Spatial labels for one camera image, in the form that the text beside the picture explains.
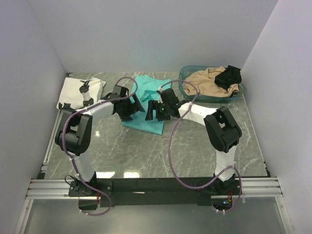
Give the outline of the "teal t shirt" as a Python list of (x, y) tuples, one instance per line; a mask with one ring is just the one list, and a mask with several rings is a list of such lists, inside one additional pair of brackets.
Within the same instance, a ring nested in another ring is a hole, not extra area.
[(153, 120), (146, 121), (146, 115), (148, 113), (148, 101), (150, 100), (158, 100), (159, 94), (157, 90), (159, 87), (164, 85), (167, 82), (170, 82), (171, 79), (158, 80), (149, 77), (148, 75), (139, 76), (137, 75), (135, 81), (138, 84), (138, 89), (136, 91), (136, 96), (144, 108), (145, 112), (136, 112), (131, 115), (133, 120), (122, 122), (122, 126), (156, 134), (162, 135), (164, 121), (158, 121), (156, 119), (156, 113), (153, 112)]

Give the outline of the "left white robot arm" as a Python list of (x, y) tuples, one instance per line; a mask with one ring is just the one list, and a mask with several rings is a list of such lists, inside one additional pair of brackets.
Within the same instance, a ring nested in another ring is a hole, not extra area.
[(86, 153), (91, 143), (93, 123), (113, 114), (118, 114), (122, 122), (131, 121), (133, 114), (144, 111), (137, 95), (119, 85), (95, 104), (80, 110), (63, 109), (55, 143), (69, 157), (74, 179), (85, 195), (94, 195), (98, 189), (96, 172)]

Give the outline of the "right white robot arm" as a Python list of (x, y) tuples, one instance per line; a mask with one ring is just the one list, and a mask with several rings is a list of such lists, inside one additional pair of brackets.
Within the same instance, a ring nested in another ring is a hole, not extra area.
[[(235, 174), (239, 174), (234, 166), (234, 155), (242, 131), (233, 115), (226, 107), (218, 109), (207, 108), (194, 104), (193, 101), (180, 101), (173, 89), (158, 90), (159, 98), (148, 101), (148, 111), (145, 120), (159, 121), (170, 120), (176, 117), (178, 121), (171, 130), (168, 142), (168, 161), (170, 169), (183, 187), (199, 190), (204, 189), (214, 183), (214, 190), (224, 195), (231, 189), (231, 183), (235, 179)], [(173, 133), (182, 120), (189, 120), (203, 125), (208, 133), (209, 141), (216, 151), (216, 168), (213, 179), (200, 186), (191, 186), (184, 183), (176, 174), (171, 161), (171, 145)]]

